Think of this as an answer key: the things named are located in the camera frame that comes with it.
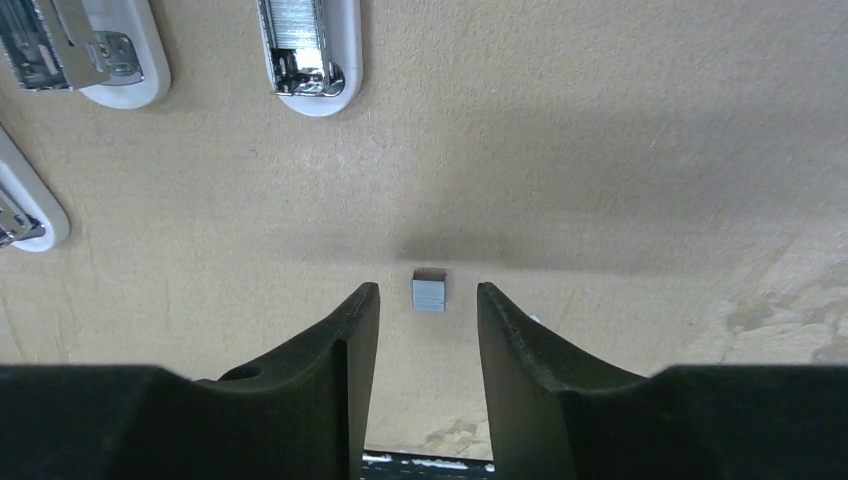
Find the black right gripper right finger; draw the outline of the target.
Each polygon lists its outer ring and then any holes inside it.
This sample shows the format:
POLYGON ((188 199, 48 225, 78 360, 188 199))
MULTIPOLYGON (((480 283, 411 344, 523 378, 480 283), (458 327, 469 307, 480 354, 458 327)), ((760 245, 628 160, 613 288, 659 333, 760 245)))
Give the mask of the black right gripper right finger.
POLYGON ((643 377, 491 283, 477 325, 500 479, 843 479, 847 370, 675 365, 643 377))

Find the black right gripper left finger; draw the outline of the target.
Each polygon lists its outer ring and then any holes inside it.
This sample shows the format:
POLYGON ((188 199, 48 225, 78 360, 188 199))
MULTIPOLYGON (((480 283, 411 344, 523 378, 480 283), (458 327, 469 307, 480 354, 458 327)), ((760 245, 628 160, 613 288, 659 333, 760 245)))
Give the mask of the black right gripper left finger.
POLYGON ((5 365, 5 479, 356 479, 380 294, 217 380, 154 365, 5 365))

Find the small silver staple strip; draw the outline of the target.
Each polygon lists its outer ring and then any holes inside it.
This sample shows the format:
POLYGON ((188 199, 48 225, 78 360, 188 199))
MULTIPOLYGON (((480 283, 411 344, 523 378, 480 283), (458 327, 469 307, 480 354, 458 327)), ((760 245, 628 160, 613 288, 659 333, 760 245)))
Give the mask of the small silver staple strip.
POLYGON ((447 305, 447 271, 418 268, 411 280, 412 308, 418 312, 444 313, 447 305))

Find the long white stapler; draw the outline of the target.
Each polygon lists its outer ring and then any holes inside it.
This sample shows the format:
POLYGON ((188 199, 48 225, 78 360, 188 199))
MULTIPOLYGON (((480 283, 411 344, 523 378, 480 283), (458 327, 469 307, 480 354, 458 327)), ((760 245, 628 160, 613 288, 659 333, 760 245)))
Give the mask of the long white stapler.
POLYGON ((135 110, 171 86, 148 1, 3 1, 1 46, 24 91, 80 91, 105 107, 135 110))

